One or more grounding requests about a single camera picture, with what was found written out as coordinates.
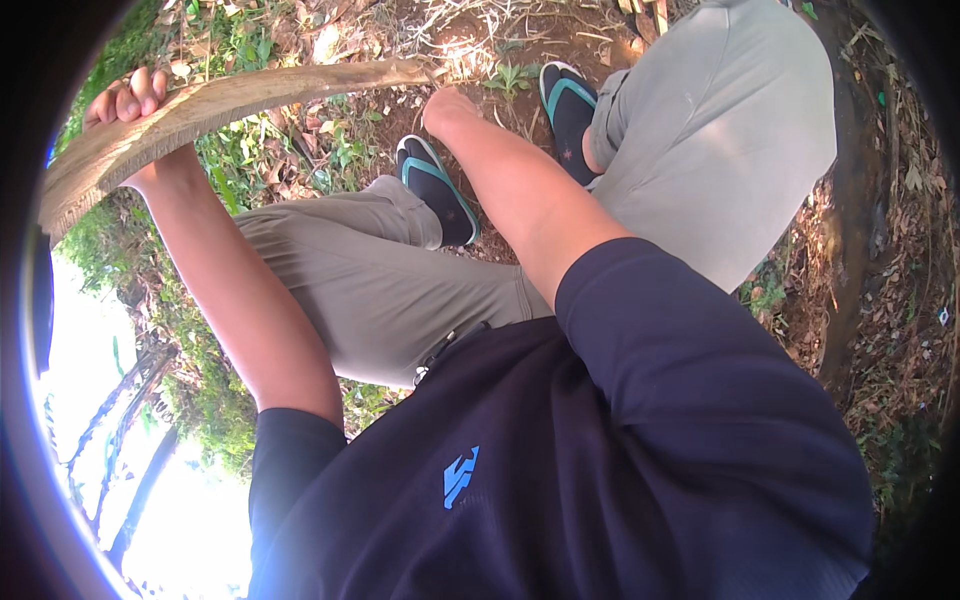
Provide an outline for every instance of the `tree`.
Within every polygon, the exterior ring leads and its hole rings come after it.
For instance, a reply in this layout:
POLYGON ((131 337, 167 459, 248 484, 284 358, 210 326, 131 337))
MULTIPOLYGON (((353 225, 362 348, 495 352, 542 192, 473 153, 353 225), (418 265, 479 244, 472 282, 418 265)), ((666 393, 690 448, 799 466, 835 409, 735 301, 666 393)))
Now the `tree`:
POLYGON ((158 352, 156 356, 157 362, 151 368, 150 374, 147 375, 143 381, 143 385, 141 385, 136 391, 136 394, 133 395, 133 399, 120 418, 120 422, 117 424, 116 431, 108 438, 108 455, 104 469, 104 478, 100 484, 100 499, 97 501, 97 510, 90 520, 90 527, 93 529, 93 534, 97 536, 97 538, 100 537, 100 516, 104 510, 104 500, 107 498, 107 492, 112 488, 113 473, 116 471, 117 459, 120 457, 120 450, 123 448, 123 442, 127 437, 127 432, 133 427, 137 417, 143 410, 143 405, 149 401, 156 386, 159 385, 160 380, 163 379, 163 375, 167 373, 173 362, 173 355, 169 349, 158 352))
POLYGON ((97 409, 96 414, 90 420, 90 424, 86 427, 86 430, 77 441, 77 451, 74 452, 73 457, 66 462, 67 477, 72 477, 73 467, 76 464, 77 459, 80 458, 80 455, 83 453, 86 445, 90 442, 90 440, 93 439, 94 430, 100 426, 107 414, 113 410, 114 406, 116 406, 117 400, 120 399, 120 395, 133 387, 138 375, 142 374, 144 371, 155 371, 156 362, 164 355, 164 352, 144 352, 143 355, 140 356, 139 360, 136 361, 136 364, 133 365, 133 368, 127 371, 127 374, 123 376, 123 378, 120 380, 120 383, 118 383, 117 386, 113 388, 113 391, 107 395, 107 399, 104 400, 104 403, 100 405, 99 409, 97 409))
POLYGON ((107 552, 107 557, 117 571, 120 571, 120 565, 123 564, 123 557, 130 544, 133 541, 133 534, 136 533, 136 526, 140 523, 140 517, 143 515, 143 509, 147 506, 147 499, 150 492, 153 491, 156 480, 159 478, 163 469, 170 462, 170 458, 177 451, 178 428, 174 424, 163 436, 163 440, 154 452, 154 457, 150 459, 147 470, 140 479, 140 485, 136 488, 136 494, 133 496, 133 502, 130 509, 127 510, 127 518, 124 519, 117 537, 113 539, 113 546, 107 552))

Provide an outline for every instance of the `navy blue shirt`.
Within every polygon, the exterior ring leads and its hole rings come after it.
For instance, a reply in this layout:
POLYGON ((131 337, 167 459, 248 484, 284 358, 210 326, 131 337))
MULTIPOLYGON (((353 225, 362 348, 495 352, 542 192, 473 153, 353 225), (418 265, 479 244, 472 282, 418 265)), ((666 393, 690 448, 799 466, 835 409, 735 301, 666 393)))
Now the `navy blue shirt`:
POLYGON ((257 425, 251 598, 847 598, 873 511, 824 390, 639 239, 455 344, 349 446, 257 425))

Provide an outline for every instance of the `leg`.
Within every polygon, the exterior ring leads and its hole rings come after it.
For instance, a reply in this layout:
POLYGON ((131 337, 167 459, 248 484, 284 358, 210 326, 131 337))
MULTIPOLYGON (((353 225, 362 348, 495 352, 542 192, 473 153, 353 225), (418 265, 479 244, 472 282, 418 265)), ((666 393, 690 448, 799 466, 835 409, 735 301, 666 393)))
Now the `leg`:
POLYGON ((317 327, 342 377, 409 388, 450 331, 551 314, 519 267, 431 252, 440 221, 394 177, 236 222, 317 327))
POLYGON ((730 292, 836 156, 827 54, 777 2, 707 2, 607 79, 589 135, 600 203, 730 292))

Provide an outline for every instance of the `finger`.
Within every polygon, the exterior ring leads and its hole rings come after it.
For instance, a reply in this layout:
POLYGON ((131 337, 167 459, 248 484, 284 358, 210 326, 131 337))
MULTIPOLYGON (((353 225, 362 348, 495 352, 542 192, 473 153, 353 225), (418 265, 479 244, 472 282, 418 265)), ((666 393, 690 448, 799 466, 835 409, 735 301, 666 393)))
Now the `finger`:
POLYGON ((154 84, 147 67, 141 66, 133 71, 133 75, 130 77, 130 92, 140 105, 141 115, 146 116, 156 110, 157 101, 154 96, 154 84))
POLYGON ((112 123, 117 118, 115 108, 116 90, 123 86, 123 82, 116 81, 104 91, 100 92, 90 106, 86 108, 81 129, 86 131, 98 123, 112 123))
POLYGON ((133 94, 125 87, 117 90, 116 98, 117 118, 124 123, 130 123, 140 116, 140 103, 136 101, 133 94))
POLYGON ((167 72, 159 70, 154 73, 154 97, 156 98, 157 105, 163 104, 163 100, 167 97, 167 72))

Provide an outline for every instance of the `short sleeve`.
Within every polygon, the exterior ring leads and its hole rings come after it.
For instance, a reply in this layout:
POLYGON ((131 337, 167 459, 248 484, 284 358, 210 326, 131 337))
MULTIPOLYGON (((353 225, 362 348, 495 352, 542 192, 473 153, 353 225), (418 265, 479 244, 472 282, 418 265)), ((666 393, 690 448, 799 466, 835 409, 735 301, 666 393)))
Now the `short sleeve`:
POLYGON ((570 267, 556 312, 612 420, 652 457, 646 478, 671 526, 700 523, 691 538, 722 546, 715 556, 732 564, 807 548, 806 572, 832 573, 830 586, 866 573, 873 506, 856 443, 830 396, 739 302, 624 238, 570 267))
POLYGON ((272 408, 257 416, 250 485, 254 578, 283 519, 307 486, 346 446, 344 432, 316 415, 272 408))

